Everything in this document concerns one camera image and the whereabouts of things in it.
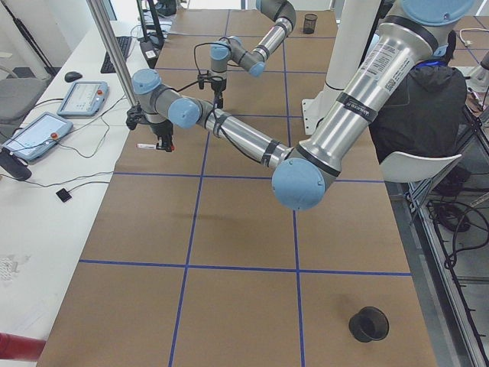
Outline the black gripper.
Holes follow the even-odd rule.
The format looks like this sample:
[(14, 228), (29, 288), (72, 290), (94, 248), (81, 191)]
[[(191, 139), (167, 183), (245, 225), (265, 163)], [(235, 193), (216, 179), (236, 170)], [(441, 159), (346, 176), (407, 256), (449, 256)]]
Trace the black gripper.
[(151, 131), (157, 136), (157, 150), (164, 149), (164, 141), (166, 141), (166, 151), (174, 151), (175, 147), (172, 142), (173, 124), (170, 121), (163, 121), (157, 124), (150, 124)]
[(226, 90), (226, 78), (222, 76), (211, 76), (210, 82), (211, 88), (214, 91), (214, 108), (222, 109), (224, 104), (222, 92)]

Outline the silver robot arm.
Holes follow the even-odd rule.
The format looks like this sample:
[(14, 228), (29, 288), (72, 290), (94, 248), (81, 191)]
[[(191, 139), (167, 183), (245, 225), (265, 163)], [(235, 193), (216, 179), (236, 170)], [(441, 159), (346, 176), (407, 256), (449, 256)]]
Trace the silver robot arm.
[(223, 92), (227, 87), (228, 63), (238, 67), (253, 77), (259, 77), (266, 68), (272, 53), (291, 34), (296, 25), (296, 11), (288, 1), (257, 1), (257, 10), (274, 22), (267, 34), (253, 50), (247, 50), (236, 36), (223, 37), (213, 42), (210, 48), (211, 67), (209, 77), (214, 92), (214, 105), (223, 107)]
[(200, 125), (243, 155), (272, 167), (272, 188), (284, 206), (316, 206), (342, 169), (342, 158), (408, 72), (440, 55), (449, 32), (471, 9), (470, 1), (397, 1), (379, 27), (380, 39), (320, 119), (313, 134), (287, 148), (201, 99), (182, 96), (152, 69), (137, 71), (132, 87), (142, 112), (181, 128)]

